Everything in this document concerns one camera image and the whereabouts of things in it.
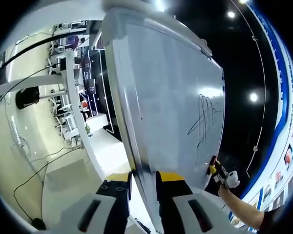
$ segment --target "white floor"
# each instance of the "white floor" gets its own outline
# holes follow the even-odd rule
[[[6,59],[29,45],[49,37],[38,33],[17,46],[11,46]],[[44,68],[48,58],[48,44],[37,47],[10,63],[6,69],[8,81],[25,78]],[[38,75],[46,75],[48,70]],[[54,86],[41,86],[40,95],[46,95]],[[15,105],[16,92],[9,93],[0,103],[0,194],[25,220],[30,221],[16,203],[13,191],[47,162],[70,149],[59,136],[59,129],[50,112],[51,103],[42,99],[23,110]],[[105,130],[100,129],[90,138],[93,150],[106,175],[130,170],[124,145]],[[47,228],[58,224],[61,213],[87,193],[96,193],[101,179],[94,170],[84,149],[78,149],[52,162],[37,176],[16,191],[16,198],[31,218],[42,218]],[[133,181],[130,213],[152,231],[155,231]]]
[[[48,30],[43,30],[45,33],[51,33]],[[36,34],[28,37],[17,46],[11,46],[6,52],[6,59],[15,55],[17,52],[28,47],[29,45],[49,37],[47,34]],[[17,58],[15,61],[10,63],[6,69],[6,76],[8,81],[25,78],[32,73],[44,68],[45,60],[48,58],[48,44],[39,46],[24,55]],[[46,75],[48,70],[41,71],[36,75]],[[46,94],[51,89],[51,86],[41,86],[40,94]],[[56,125],[52,114],[50,113],[51,103],[47,99],[42,99],[38,104],[33,104],[26,107],[23,110],[19,110],[15,105],[15,94],[11,92],[6,96],[6,99],[0,103],[0,194],[3,199],[20,214],[25,220],[29,221],[29,218],[17,205],[14,197],[14,189],[25,182],[34,172],[39,170],[48,161],[68,152],[68,149],[63,149],[56,155],[45,158],[47,155],[52,154],[60,150],[62,147],[69,147],[64,139],[59,136],[59,129],[54,128]],[[48,171],[55,167],[64,166],[64,162],[70,160],[78,161],[79,159],[87,162],[88,157],[85,150],[76,150],[65,155],[63,158],[53,162]],[[92,167],[91,163],[88,163],[86,167],[87,173],[84,173],[89,180],[84,180],[83,184],[78,183],[79,188],[75,187],[75,190],[81,192],[96,191],[96,172]],[[80,168],[77,166],[72,171],[80,172]],[[27,184],[20,187],[16,191],[16,198],[20,205],[28,213],[31,218],[47,218],[46,225],[52,226],[55,222],[51,220],[53,214],[60,213],[62,207],[58,205],[52,208],[52,205],[47,205],[50,210],[46,209],[42,215],[42,181],[46,169],[42,170],[39,175],[33,177]],[[78,176],[80,179],[84,179],[84,174],[66,174],[58,175],[56,178],[47,176],[45,181],[45,187],[50,189],[49,197],[55,203],[61,203],[64,195],[73,196],[72,192],[67,187],[74,187],[73,182],[76,181]],[[56,183],[57,189],[53,190],[52,186],[48,183]],[[66,184],[65,186],[58,187],[59,184]]]

